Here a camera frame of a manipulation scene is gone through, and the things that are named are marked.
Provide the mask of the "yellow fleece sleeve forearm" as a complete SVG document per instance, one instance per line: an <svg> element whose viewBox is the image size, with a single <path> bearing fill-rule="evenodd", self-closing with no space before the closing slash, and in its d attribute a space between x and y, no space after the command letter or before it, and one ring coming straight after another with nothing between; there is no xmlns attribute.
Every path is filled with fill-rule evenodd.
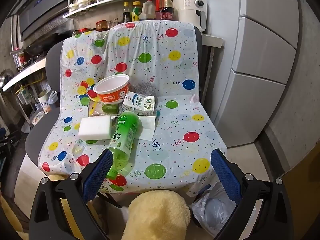
<svg viewBox="0 0 320 240"><path fill-rule="evenodd" d="M185 199L169 190L138 195L128 212L122 239L185 239L191 221Z"/></svg>

